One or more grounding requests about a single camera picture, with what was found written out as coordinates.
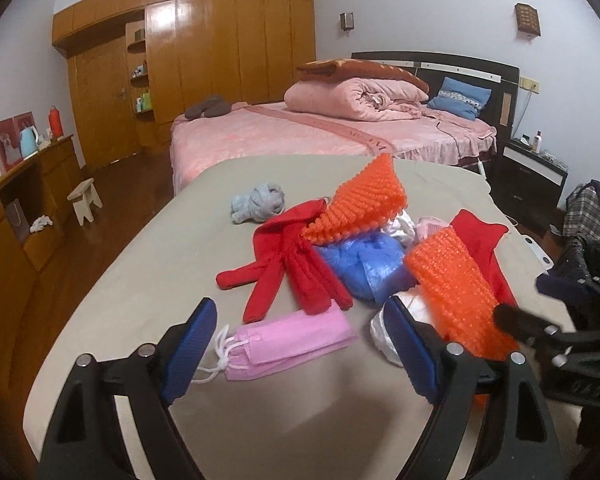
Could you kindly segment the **white paper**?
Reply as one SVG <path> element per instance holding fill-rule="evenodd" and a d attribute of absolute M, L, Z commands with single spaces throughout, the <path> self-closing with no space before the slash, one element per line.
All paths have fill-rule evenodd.
<path fill-rule="evenodd" d="M 370 320 L 370 339 L 393 366 L 403 366 L 402 356 L 407 350 L 415 350 L 416 356 L 420 356 L 426 350 L 426 344 L 419 329 L 424 325 L 434 326 L 422 286 L 404 266 L 402 257 L 446 226 L 445 221 L 436 217 L 413 220 L 404 210 L 381 228 L 392 250 L 389 269 L 380 285 L 380 298 L 388 300 L 389 305 L 382 306 Z"/>

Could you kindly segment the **orange foam net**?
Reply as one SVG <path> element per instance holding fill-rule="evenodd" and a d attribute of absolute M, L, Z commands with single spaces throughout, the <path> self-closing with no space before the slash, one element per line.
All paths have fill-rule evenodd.
<path fill-rule="evenodd" d="M 336 189 L 326 209 L 301 235 L 318 246 L 341 242 L 379 230 L 406 207 L 407 195 L 394 171 L 393 158 L 378 155 Z"/>
<path fill-rule="evenodd" d="M 434 328 L 444 340 L 494 361 L 518 349 L 516 340 L 495 326 L 494 292 L 453 228 L 416 245 L 404 257 L 404 266 L 418 281 Z"/>

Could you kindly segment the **blue plastic bag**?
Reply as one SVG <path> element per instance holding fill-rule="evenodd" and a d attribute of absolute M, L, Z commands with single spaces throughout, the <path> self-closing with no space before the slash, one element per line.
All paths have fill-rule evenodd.
<path fill-rule="evenodd" d="M 378 307 L 397 292 L 417 285 L 404 266 L 404 248 L 383 232 L 372 231 L 315 249 L 353 297 Z"/>

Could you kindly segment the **red glove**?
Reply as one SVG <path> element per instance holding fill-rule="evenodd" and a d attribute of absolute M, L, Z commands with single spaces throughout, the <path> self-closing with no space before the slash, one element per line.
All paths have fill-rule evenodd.
<path fill-rule="evenodd" d="M 347 311 L 353 299 L 312 244 L 301 236 L 309 223 L 326 211 L 326 200 L 308 200 L 268 219 L 253 233 L 254 260 L 216 278 L 220 289 L 251 284 L 242 322 L 264 320 L 283 284 L 289 282 L 294 300 L 308 315 L 326 312 L 333 304 Z"/>
<path fill-rule="evenodd" d="M 495 255 L 498 243 L 508 233 L 506 226 L 501 223 L 484 222 L 466 209 L 461 209 L 458 212 L 451 221 L 451 226 L 467 247 L 471 258 L 477 263 L 482 276 L 491 286 L 498 303 L 516 306 L 515 296 Z"/>

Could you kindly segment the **pink small sock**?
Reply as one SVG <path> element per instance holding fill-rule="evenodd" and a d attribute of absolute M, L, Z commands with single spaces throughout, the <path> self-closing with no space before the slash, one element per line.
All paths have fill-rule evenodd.
<path fill-rule="evenodd" d="M 419 244 L 426 240 L 431 235 L 448 228 L 450 225 L 448 222 L 443 221 L 437 217 L 420 217 L 415 223 L 415 243 Z"/>

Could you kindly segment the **plaid cloth covered chair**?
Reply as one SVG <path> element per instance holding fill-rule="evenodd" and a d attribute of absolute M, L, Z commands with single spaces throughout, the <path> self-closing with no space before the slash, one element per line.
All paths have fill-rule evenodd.
<path fill-rule="evenodd" d="M 600 181 L 591 180 L 575 188 L 566 199 L 566 207 L 562 235 L 600 243 Z"/>

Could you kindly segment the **small white wooden stool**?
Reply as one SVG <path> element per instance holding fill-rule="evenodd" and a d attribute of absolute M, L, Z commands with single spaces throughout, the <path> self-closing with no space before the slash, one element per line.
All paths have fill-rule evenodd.
<path fill-rule="evenodd" d="M 67 200 L 73 206 L 79 226 L 84 226 L 87 221 L 90 223 L 94 221 L 93 206 L 102 209 L 102 200 L 97 193 L 93 178 L 88 178 L 78 184 L 69 193 Z"/>

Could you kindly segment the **black white nightstand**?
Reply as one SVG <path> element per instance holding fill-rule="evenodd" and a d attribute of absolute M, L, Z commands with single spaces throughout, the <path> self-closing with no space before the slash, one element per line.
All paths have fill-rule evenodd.
<path fill-rule="evenodd" d="M 501 211 L 525 228 L 544 235 L 556 223 L 556 209 L 568 170 L 509 140 L 489 176 L 491 196 Z"/>

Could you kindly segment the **wooden sideboard cabinet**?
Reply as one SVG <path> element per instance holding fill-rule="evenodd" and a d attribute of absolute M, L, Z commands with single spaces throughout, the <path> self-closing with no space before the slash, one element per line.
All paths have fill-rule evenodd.
<path fill-rule="evenodd" d="M 68 194 L 82 177 L 68 136 L 0 178 L 0 405 L 24 371 L 24 352 L 54 324 L 55 257 L 72 216 Z"/>

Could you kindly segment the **brown slippers pair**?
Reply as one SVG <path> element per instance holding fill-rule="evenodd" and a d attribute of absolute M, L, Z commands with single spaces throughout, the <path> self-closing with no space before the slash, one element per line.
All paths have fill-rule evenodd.
<path fill-rule="evenodd" d="M 195 120 L 201 117 L 215 118 L 228 114 L 232 110 L 232 104 L 226 102 L 222 96 L 208 96 L 207 99 L 190 106 L 185 111 L 187 120 Z"/>

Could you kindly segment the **blue pillow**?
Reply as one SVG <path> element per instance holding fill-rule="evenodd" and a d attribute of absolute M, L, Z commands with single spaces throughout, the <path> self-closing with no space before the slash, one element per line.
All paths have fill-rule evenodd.
<path fill-rule="evenodd" d="M 427 103 L 432 110 L 443 110 L 460 118 L 475 120 L 488 104 L 492 90 L 445 77 L 438 93 Z"/>

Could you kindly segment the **red thermos bottle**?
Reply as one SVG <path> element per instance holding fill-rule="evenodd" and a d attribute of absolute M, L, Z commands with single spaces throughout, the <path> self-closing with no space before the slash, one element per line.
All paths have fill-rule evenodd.
<path fill-rule="evenodd" d="M 56 106 L 52 106 L 48 112 L 48 123 L 54 139 L 60 139 L 64 136 L 64 128 L 62 128 L 60 113 Z"/>

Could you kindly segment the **pink folded quilt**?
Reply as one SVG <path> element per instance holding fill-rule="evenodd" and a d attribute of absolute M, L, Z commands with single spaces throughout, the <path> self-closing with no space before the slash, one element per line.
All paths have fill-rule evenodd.
<path fill-rule="evenodd" d="M 357 122 L 394 122 L 422 116 L 425 91 L 402 80 L 351 78 L 341 82 L 298 81 L 284 95 L 293 112 Z"/>

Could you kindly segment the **red picture frames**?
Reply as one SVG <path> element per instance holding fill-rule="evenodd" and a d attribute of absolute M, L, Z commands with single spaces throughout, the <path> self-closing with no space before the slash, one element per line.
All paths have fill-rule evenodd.
<path fill-rule="evenodd" d="M 24 161 L 20 152 L 20 131 L 29 126 L 35 126 L 31 112 L 0 120 L 0 168 L 3 172 L 9 172 Z"/>

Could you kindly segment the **wall power outlet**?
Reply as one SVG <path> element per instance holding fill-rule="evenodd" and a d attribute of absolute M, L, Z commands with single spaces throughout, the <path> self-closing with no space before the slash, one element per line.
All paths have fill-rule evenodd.
<path fill-rule="evenodd" d="M 540 93 L 540 83 L 532 78 L 526 76 L 520 76 L 518 79 L 518 87 L 524 91 L 528 91 L 534 94 Z"/>

